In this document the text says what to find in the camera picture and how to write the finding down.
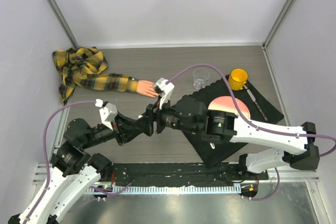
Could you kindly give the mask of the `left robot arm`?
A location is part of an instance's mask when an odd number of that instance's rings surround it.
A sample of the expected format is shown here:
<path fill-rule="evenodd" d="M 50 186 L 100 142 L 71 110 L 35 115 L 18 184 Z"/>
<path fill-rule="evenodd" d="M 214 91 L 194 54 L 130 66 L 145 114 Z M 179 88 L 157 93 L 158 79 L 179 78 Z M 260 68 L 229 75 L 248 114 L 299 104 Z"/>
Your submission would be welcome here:
<path fill-rule="evenodd" d="M 88 154 L 87 148 L 116 140 L 119 145 L 130 142 L 141 131 L 133 119 L 118 114 L 111 127 L 95 127 L 84 119 L 72 120 L 64 133 L 64 143 L 47 165 L 47 178 L 30 205 L 10 217 L 9 223 L 61 223 L 77 200 L 98 181 L 113 175 L 113 163 L 102 154 Z"/>

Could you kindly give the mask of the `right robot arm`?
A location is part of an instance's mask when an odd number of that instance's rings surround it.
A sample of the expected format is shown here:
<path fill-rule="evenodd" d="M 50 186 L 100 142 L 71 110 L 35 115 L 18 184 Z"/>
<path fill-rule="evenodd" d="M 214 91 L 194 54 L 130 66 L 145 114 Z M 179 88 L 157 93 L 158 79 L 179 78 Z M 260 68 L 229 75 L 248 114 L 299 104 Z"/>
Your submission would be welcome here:
<path fill-rule="evenodd" d="M 285 165 L 296 170 L 315 170 L 320 162 L 313 137 L 306 136 L 306 131 L 313 130 L 314 124 L 286 127 L 244 120 L 231 112 L 209 110 L 203 102 L 191 97 L 179 100 L 174 106 L 162 101 L 150 104 L 132 125 L 147 136 L 169 127 L 215 145 L 253 143 L 267 146 L 266 151 L 240 156 L 237 173 L 242 179 Z"/>

